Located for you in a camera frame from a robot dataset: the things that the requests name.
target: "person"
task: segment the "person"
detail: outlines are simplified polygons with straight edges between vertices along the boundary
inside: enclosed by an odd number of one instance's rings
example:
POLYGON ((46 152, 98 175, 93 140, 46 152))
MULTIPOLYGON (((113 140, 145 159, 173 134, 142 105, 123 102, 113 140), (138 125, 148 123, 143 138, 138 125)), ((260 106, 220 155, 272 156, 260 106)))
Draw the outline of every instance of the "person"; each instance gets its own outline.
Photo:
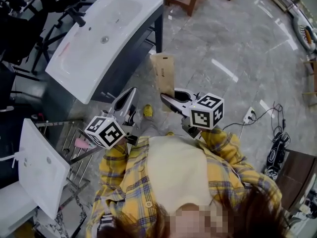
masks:
POLYGON ((130 154, 121 140, 101 160, 87 238, 286 236, 281 193, 247 163, 236 135, 160 136, 151 105, 143 115, 130 154))

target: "marble floor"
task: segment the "marble floor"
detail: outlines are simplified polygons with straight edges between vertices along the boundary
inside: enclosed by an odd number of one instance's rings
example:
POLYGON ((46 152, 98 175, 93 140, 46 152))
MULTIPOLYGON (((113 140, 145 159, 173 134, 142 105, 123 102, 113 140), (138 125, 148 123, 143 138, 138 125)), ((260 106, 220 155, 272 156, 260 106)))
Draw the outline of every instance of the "marble floor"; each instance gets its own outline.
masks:
MULTIPOLYGON (((163 49, 175 57, 176 87, 194 92, 211 92, 224 98, 225 114, 221 126, 242 122, 250 106, 257 116, 273 103, 283 106, 288 148, 317 155, 317 111, 308 108, 316 99, 302 97, 312 88, 310 68, 303 65, 306 52, 297 40, 291 18, 270 0, 203 0, 192 17, 177 6, 165 8, 163 49)), ((151 103, 155 121, 162 133, 181 129, 181 117, 164 113, 156 90, 155 76, 147 57, 126 87, 138 87, 142 107, 151 103)), ((103 103, 91 101, 83 107, 75 102, 71 116, 97 115, 103 103)), ((277 115, 273 126, 277 124, 277 115)), ((261 170, 271 146, 271 116, 264 115, 252 126, 233 125, 226 129, 241 136, 242 152, 261 170)), ((96 154, 88 173, 91 184, 82 197, 93 201, 98 189, 98 164, 103 152, 96 154)))

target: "metal rack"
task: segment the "metal rack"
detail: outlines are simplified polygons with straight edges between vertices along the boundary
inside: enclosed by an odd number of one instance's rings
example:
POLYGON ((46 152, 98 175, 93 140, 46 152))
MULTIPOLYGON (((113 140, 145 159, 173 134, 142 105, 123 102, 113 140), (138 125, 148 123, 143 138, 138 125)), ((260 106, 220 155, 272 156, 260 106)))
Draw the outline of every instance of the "metal rack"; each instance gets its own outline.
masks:
POLYGON ((61 122, 38 122, 35 126, 39 129, 43 137, 46 138, 47 128, 51 126, 63 126, 59 143, 56 147, 56 152, 70 165, 70 170, 67 175, 67 184, 72 187, 73 194, 62 204, 60 204, 58 211, 62 210, 69 202, 71 202, 85 187, 88 186, 89 180, 84 178, 87 167, 93 157, 94 153, 99 152, 102 148, 97 146, 94 149, 78 148, 74 145, 76 138, 84 139, 87 142, 93 141, 84 131, 80 129, 83 120, 69 120, 61 122))

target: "white sink basin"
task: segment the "white sink basin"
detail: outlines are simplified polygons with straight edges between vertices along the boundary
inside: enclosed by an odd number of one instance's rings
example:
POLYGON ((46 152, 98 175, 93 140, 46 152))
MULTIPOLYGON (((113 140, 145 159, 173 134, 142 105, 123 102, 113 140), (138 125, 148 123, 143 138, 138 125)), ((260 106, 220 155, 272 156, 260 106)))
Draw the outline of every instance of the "white sink basin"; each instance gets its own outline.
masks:
POLYGON ((55 219, 69 164, 30 119, 24 119, 19 153, 19 182, 34 202, 55 219))
POLYGON ((163 0, 97 0, 55 51, 46 72, 87 104, 114 59, 163 0))

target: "power outlet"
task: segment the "power outlet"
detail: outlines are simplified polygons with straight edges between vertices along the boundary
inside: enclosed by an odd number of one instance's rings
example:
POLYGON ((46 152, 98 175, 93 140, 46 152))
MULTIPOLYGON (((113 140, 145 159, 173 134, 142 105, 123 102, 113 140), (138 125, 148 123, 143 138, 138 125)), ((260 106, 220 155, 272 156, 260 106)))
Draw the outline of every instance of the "power outlet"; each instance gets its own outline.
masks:
POLYGON ((252 107, 249 107, 249 109, 248 109, 246 115, 245 115, 244 118, 243 118, 244 124, 248 124, 248 123, 250 122, 250 119, 249 119, 248 117, 251 117, 251 118, 252 118, 252 116, 254 116, 254 114, 251 113, 251 111, 254 112, 254 109, 253 109, 252 107))

